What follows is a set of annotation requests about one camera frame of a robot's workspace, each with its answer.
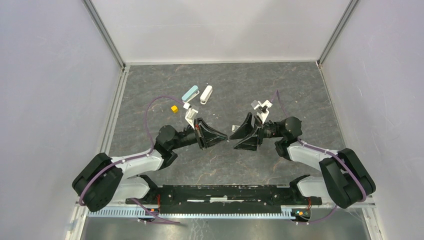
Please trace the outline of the white stapler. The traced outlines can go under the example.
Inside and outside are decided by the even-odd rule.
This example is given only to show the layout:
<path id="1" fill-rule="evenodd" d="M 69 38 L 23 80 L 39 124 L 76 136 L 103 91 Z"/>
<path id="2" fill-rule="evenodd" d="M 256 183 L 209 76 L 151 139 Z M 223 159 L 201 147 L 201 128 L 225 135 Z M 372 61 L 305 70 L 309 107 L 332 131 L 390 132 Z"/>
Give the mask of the white stapler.
<path id="1" fill-rule="evenodd" d="M 205 105 L 208 102 L 212 92 L 213 92 L 213 87 L 211 85 L 207 85 L 205 90 L 200 96 L 200 103 L 202 105 Z"/>

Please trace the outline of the white staple box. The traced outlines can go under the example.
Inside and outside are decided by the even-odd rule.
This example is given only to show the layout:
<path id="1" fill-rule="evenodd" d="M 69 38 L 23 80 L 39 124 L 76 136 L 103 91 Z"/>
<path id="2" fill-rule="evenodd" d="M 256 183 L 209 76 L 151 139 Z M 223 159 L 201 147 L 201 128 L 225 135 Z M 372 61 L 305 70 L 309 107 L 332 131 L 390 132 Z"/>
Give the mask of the white staple box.
<path id="1" fill-rule="evenodd" d="M 231 131 L 236 132 L 240 128 L 239 125 L 232 125 Z"/>

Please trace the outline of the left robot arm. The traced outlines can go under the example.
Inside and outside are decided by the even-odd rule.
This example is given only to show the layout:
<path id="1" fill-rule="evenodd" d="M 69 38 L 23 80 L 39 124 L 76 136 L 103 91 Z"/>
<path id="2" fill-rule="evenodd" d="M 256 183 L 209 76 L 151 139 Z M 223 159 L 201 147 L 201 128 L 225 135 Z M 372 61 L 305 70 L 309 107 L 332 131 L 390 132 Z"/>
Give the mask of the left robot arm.
<path id="1" fill-rule="evenodd" d="M 151 204 L 157 198 L 157 190 L 140 174 L 169 167 L 178 157 L 175 149 L 198 145 L 203 150 L 227 140 L 226 134 L 208 126 L 201 117 L 182 131 L 164 125 L 153 146 L 146 151 L 115 157 L 105 152 L 96 154 L 71 186 L 79 197 L 78 203 L 92 212 L 103 209 L 110 202 L 130 198 Z"/>

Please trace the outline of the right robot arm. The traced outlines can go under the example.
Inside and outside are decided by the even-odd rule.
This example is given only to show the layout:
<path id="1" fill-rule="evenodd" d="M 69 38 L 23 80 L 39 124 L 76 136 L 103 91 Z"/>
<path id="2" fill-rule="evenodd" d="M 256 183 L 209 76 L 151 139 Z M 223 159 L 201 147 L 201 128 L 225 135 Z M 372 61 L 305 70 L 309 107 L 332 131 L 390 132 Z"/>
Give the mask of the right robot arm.
<path id="1" fill-rule="evenodd" d="M 302 122 L 295 116 L 262 122 L 258 116 L 248 113 L 229 138 L 238 140 L 235 150 L 248 151 L 256 151 L 264 139 L 277 138 L 274 145 L 279 157 L 320 171 L 320 177 L 302 176 L 294 180 L 288 196 L 295 204 L 317 197 L 331 199 L 346 209 L 364 202 L 376 191 L 374 180 L 354 150 L 324 149 L 301 140 L 302 133 Z"/>

